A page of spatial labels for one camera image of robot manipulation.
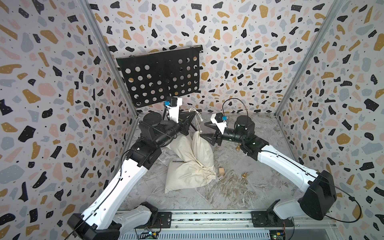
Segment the cream soil bag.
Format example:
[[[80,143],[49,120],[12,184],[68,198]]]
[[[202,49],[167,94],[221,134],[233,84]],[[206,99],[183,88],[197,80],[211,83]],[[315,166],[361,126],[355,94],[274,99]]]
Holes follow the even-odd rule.
[[[199,131],[193,137],[180,134],[167,148],[172,150],[183,162],[196,163],[200,167],[214,172],[214,154],[210,144],[200,136]]]

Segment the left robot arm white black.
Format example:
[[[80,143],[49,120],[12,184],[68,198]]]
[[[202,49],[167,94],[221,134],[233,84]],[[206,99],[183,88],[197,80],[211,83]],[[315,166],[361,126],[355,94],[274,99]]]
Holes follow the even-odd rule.
[[[118,213],[118,209],[162,154],[162,148],[179,134],[189,134],[195,116],[196,112],[183,112],[175,122],[160,113],[146,114],[139,122],[138,140],[122,155],[120,170],[91,206],[69,218],[71,235],[82,240],[117,240],[137,227],[155,226],[158,209],[147,202],[125,213]]]

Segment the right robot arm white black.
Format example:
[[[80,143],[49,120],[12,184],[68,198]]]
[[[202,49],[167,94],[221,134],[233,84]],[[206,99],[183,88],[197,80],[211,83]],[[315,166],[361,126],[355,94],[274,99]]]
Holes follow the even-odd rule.
[[[276,200],[264,214],[266,222],[276,225],[278,221],[303,215],[323,220],[337,199],[332,175],[302,166],[279,152],[255,134],[255,123],[249,116],[239,116],[232,129],[228,127],[227,120],[222,113],[213,114],[204,125],[215,132],[201,134],[201,138],[212,146],[221,145],[223,141],[238,143],[244,154],[276,170],[302,192],[296,198]]]

